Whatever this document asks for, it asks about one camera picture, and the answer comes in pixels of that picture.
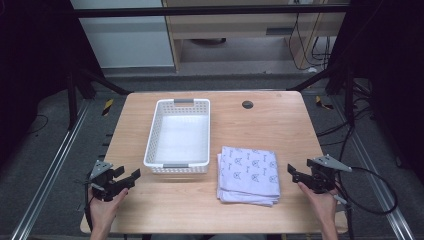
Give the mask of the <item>black curtain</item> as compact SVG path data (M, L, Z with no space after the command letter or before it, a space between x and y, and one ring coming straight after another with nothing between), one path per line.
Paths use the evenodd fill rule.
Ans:
M71 0L0 0L0 168L71 70L102 74L80 21L57 15L72 8Z
M372 84L401 162L424 184L424 0L348 0L330 58Z

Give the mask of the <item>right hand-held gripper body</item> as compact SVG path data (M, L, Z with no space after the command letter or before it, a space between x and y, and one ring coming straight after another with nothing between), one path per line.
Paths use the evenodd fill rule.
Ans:
M331 191L336 187L336 174L340 171L351 172L352 168L330 155L312 158L316 166L311 169L313 185L311 189L318 194Z

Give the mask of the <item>light wooden desk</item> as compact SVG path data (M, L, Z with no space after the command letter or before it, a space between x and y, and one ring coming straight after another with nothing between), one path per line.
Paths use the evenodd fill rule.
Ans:
M349 0L161 0L165 7L344 4ZM190 39L283 36L297 67L310 65L313 43L318 37L338 35L345 14L288 13L168 16L166 23L176 67L180 66L182 46Z

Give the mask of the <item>white cabinet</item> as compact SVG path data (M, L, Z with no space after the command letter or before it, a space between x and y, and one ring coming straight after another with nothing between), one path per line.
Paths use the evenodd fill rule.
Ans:
M161 0L71 0L77 9L161 7ZM103 69L174 66L163 16L81 18Z

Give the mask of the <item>person's left hand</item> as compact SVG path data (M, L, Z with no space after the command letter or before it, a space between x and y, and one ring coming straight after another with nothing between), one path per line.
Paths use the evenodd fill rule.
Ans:
M124 188L111 201L105 202L94 197L92 189L88 190L90 215L94 230L108 231L116 217L117 210L129 190Z

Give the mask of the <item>black frame stand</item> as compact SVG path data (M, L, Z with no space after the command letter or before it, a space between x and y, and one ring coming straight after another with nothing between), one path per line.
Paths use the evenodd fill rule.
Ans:
M306 81L288 88L288 91L303 91L307 87L315 84L323 78L328 78L329 82L325 87L325 92L329 95L337 94L341 89L344 89L344 116L350 126L355 125L353 112L353 85L354 71L349 63L335 63L325 70L313 75Z
M69 110L69 125L68 129L71 130L77 123L77 99L76 90L79 90L84 99L93 99L96 95L94 87L91 82L101 84L102 86L112 90L119 95L129 95L130 91L125 90L111 82L105 77L97 75L87 69L78 69L71 71L66 77L67 95L68 95L68 110Z

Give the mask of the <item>metal floor rail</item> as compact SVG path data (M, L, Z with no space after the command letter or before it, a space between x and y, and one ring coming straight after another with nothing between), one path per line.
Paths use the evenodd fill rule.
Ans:
M330 99L341 120L348 124L344 116L342 99L334 96L331 96ZM387 218L397 240L416 240L409 224L398 207L398 201L395 197L393 188L389 183L385 183L383 178L379 175L379 172L375 164L372 162L359 134L356 133L355 128L349 124L348 133L343 141L343 147L341 148L339 158L342 158L345 151L345 145L348 141L351 141L352 143L353 150L356 153L356 160L358 161L361 170L366 171L366 178L368 179L380 206L380 215Z
M14 229L10 240L27 240L81 129L91 103L91 100L82 101L80 109L77 112L76 122L69 130L66 131L65 137L56 151L47 172L44 174L44 177L29 206L27 207L25 214Z

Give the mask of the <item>person's right hand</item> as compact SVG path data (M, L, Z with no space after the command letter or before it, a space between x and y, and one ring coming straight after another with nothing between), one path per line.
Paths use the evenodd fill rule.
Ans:
M338 194L336 190L317 194L302 182L298 183L298 187L308 198L316 217L320 221L326 222L334 220L337 205L337 200L334 196Z

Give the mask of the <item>lilac printed cloth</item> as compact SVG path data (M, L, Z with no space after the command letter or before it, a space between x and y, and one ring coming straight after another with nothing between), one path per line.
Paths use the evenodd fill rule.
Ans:
M217 155L217 198L223 203L273 206L281 196L273 151L223 146Z

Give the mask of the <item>yellow black floor tape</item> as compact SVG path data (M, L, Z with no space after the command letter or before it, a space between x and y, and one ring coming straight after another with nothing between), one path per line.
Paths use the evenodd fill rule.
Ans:
M102 116L107 116L108 115L108 113L109 113L109 111L110 111L110 109L111 109L111 107L113 105L113 102L114 102L114 99L108 99L105 102L104 108L102 110Z
M321 99L320 96L316 96L315 97L315 104L316 104L316 106L321 107L321 108L324 108L324 109L327 109L327 110L334 109L333 105L331 105L331 104L324 104L322 102L322 99Z

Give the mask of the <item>black horizontal frame bar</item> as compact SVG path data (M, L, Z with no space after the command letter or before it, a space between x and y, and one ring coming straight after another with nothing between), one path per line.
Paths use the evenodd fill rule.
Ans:
M286 13L339 13L349 11L349 4L312 5L236 5L236 6L187 6L120 9L77 9L67 15L78 18L98 17L150 17L197 16L231 14L286 14Z

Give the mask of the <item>white perforated plastic basket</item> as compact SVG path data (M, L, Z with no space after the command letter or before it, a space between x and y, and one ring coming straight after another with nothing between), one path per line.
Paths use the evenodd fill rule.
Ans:
M154 174L204 174L210 162L209 99L158 100L143 163Z

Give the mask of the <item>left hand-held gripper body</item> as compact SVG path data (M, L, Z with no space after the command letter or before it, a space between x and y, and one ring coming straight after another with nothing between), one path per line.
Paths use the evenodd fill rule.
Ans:
M112 201L116 196L113 185L119 174L108 162L97 160L92 171L88 174L88 182L93 196L102 201Z

